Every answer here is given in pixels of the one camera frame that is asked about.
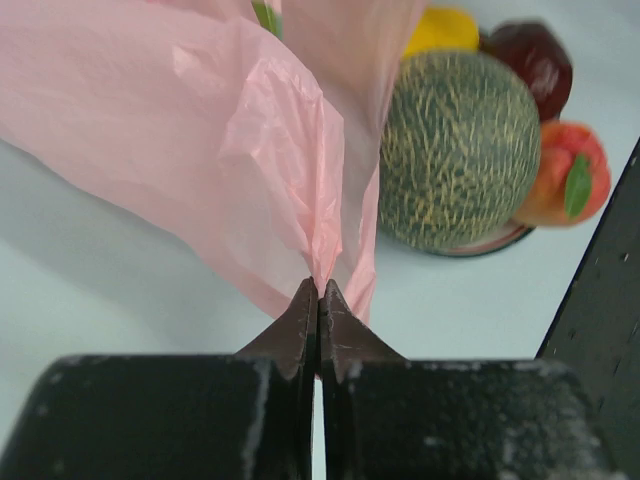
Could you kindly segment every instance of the pink plastic bag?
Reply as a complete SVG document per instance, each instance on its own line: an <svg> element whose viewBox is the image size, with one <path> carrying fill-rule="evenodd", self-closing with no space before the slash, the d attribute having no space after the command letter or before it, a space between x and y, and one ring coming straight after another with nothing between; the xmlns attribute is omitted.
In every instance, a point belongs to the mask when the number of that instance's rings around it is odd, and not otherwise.
<svg viewBox="0 0 640 480"><path fill-rule="evenodd" d="M0 137L269 315L311 272L366 321L378 142L425 0L280 3L284 44L249 0L2 0Z"/></svg>

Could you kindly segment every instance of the cantaloupe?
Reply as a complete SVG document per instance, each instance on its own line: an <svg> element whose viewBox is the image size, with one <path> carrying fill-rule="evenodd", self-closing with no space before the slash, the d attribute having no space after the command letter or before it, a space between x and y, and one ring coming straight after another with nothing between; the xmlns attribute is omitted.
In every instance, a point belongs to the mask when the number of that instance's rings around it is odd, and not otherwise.
<svg viewBox="0 0 640 480"><path fill-rule="evenodd" d="M439 252L504 225L540 162L527 86L482 53L433 51L403 61L381 142L379 226Z"/></svg>

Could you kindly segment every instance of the yellow fruit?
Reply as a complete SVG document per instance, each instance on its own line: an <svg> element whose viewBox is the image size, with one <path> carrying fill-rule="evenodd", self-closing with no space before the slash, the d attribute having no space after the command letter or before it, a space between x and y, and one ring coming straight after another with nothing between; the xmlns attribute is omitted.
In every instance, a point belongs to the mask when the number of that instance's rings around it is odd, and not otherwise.
<svg viewBox="0 0 640 480"><path fill-rule="evenodd" d="M478 49L480 33L473 17L459 8L429 7L416 27L403 58L433 49Z"/></svg>

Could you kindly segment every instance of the fruit pile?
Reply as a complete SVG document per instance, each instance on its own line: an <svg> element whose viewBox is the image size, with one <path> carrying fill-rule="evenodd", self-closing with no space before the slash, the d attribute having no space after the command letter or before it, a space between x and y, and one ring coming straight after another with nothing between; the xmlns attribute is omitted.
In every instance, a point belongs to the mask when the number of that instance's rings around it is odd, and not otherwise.
<svg viewBox="0 0 640 480"><path fill-rule="evenodd" d="M569 56L542 23L481 35L430 7L405 50L381 142L379 225L425 251L507 221L570 226L605 203L611 176L586 125L560 120Z"/></svg>

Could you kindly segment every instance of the plate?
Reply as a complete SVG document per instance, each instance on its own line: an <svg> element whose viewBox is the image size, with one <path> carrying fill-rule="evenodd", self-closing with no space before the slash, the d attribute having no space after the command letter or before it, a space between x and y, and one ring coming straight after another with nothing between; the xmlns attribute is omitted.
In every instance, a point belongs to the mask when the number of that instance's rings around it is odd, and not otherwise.
<svg viewBox="0 0 640 480"><path fill-rule="evenodd" d="M534 230L535 227L528 227L514 221L509 221L497 231L478 241L462 247L429 253L445 257L478 257L481 255L488 255L489 253L498 252L514 245Z"/></svg>

